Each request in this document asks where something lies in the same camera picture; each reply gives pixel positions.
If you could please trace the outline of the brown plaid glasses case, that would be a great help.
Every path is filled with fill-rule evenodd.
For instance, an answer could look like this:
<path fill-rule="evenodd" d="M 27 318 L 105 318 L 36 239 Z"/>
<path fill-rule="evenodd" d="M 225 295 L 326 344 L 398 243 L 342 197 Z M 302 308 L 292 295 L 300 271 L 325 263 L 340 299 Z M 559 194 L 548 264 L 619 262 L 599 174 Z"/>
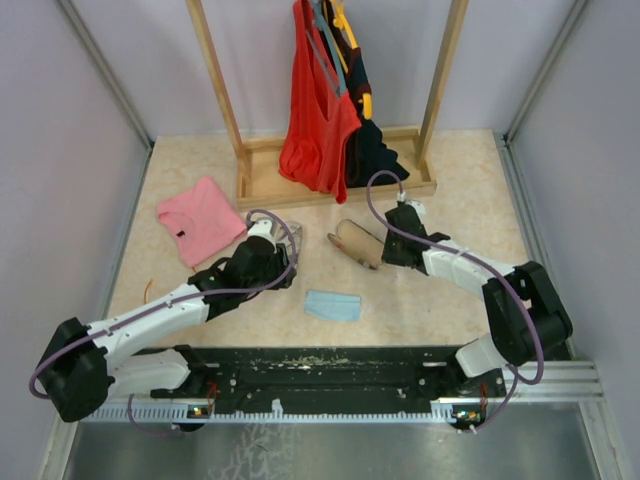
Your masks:
<path fill-rule="evenodd" d="M 327 234 L 327 239 L 364 268 L 378 270 L 383 264 L 384 243 L 351 219 L 341 220 L 335 231 Z"/>

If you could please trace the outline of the map print glasses case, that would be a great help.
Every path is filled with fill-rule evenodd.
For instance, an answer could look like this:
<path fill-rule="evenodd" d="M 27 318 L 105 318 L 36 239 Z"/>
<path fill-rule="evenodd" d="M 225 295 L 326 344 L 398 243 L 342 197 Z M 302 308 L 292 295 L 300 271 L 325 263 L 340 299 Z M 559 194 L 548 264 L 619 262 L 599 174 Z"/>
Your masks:
<path fill-rule="evenodd" d="M 303 226 L 296 221 L 286 221 L 287 229 L 279 226 L 276 231 L 276 243 L 285 247 L 289 260 L 298 258 L 303 242 Z"/>

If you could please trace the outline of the small light blue cloth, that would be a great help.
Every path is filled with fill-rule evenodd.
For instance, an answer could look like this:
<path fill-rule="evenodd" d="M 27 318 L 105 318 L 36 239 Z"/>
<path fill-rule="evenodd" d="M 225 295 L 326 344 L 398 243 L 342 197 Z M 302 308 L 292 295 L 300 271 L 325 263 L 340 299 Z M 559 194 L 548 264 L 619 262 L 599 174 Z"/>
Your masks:
<path fill-rule="evenodd" d="M 357 322 L 361 315 L 361 298 L 357 295 L 309 290 L 304 311 L 321 320 Z"/>

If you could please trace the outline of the yellow sunglasses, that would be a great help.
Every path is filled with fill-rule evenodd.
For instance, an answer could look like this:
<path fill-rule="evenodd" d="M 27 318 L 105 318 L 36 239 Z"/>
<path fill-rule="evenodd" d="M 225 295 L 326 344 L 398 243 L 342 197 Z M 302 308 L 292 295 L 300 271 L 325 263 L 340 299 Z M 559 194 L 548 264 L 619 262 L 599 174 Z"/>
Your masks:
<path fill-rule="evenodd" d="M 191 267 L 191 270 L 193 274 L 198 273 L 195 267 Z M 145 286 L 145 289 L 143 291 L 143 304 L 147 304 L 149 302 L 149 294 L 153 286 L 153 283 L 154 283 L 154 279 L 150 278 Z"/>

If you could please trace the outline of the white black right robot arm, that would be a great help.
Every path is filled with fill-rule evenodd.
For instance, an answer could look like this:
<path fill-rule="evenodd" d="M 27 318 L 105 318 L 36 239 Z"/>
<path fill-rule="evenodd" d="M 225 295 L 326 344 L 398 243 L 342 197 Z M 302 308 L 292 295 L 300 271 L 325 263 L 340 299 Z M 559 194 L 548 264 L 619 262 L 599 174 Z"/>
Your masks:
<path fill-rule="evenodd" d="M 410 201 L 398 203 L 384 218 L 385 264 L 449 281 L 484 302 L 489 332 L 459 348 L 446 372 L 454 393 L 470 395 L 490 370 L 533 360 L 543 363 L 547 350 L 572 336 L 572 322 L 541 264 L 494 262 L 445 234 L 429 235 Z"/>

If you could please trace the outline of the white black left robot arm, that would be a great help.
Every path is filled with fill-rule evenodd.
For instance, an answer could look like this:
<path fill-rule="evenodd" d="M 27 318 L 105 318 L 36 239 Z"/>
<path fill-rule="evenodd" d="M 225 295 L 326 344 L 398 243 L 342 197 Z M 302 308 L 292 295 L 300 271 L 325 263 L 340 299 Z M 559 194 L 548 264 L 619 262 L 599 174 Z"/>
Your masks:
<path fill-rule="evenodd" d="M 146 306 L 91 324 L 77 318 L 62 322 L 29 380 L 31 393 L 49 400 L 65 423 L 89 417 L 112 397 L 156 390 L 201 394 L 208 373 L 187 348 L 156 354 L 144 348 L 235 310 L 263 291 L 289 288 L 297 254 L 291 238 L 251 235 L 231 256 Z"/>

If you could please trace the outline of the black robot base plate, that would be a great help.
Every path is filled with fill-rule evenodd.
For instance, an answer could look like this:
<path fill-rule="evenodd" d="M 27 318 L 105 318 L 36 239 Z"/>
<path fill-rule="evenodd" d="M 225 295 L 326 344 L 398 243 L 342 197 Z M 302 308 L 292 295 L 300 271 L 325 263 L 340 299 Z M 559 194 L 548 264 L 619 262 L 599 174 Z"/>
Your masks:
<path fill-rule="evenodd" d="M 477 402 L 506 394 L 498 369 L 464 377 L 451 346 L 177 350 L 190 375 L 152 398 L 203 398 L 218 414 L 267 413 L 273 401 L 287 414 L 428 413 L 445 397 Z"/>

